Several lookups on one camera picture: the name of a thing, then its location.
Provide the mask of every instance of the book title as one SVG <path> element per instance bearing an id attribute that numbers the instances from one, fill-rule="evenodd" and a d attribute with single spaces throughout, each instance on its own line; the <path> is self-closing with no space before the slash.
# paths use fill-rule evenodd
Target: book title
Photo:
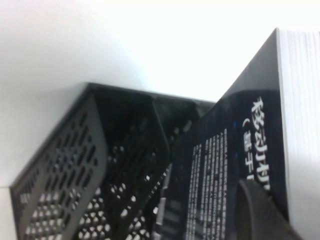
<path id="1" fill-rule="evenodd" d="M 246 130 L 243 134 L 243 145 L 246 154 L 245 165 L 248 168 L 247 179 L 257 180 L 263 188 L 270 191 L 269 164 L 267 164 L 266 154 L 268 152 L 267 138 L 265 135 L 265 113 L 263 112 L 264 102 L 261 97 L 253 102 L 251 108 L 251 118 L 246 118 L 242 123 L 242 128 L 246 129 L 251 124 L 254 132 Z"/>

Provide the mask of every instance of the book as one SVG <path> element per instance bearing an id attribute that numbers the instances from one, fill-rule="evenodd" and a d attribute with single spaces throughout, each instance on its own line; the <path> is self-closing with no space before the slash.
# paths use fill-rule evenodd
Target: book
<path id="1" fill-rule="evenodd" d="M 174 146 L 155 239 L 236 240 L 240 179 L 258 182 L 303 239 L 318 239 L 319 66 L 319 32 L 272 32 Z"/>

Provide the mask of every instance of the mesh desk organizer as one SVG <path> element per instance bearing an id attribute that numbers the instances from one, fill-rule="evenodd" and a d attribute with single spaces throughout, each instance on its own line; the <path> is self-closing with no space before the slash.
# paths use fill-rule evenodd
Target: mesh desk organizer
<path id="1" fill-rule="evenodd" d="M 90 84 L 11 187 L 18 239 L 151 239 L 170 147 L 211 106 Z"/>

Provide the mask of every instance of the white wall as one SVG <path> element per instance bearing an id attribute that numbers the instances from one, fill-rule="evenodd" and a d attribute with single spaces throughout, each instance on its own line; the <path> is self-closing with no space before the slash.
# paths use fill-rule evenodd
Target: white wall
<path id="1" fill-rule="evenodd" d="M 13 182 L 83 82 L 216 101 L 274 27 L 319 23 L 316 7 L 292 3 L 107 2 L 0 2 L 0 186 Z"/>

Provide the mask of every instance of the black book cover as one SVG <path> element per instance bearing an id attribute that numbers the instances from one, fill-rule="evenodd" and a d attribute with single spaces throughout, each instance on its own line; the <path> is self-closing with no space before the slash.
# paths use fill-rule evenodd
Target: black book cover
<path id="1" fill-rule="evenodd" d="M 172 157 L 156 239 L 236 240 L 239 179 L 255 179 L 288 218 L 276 30 Z"/>

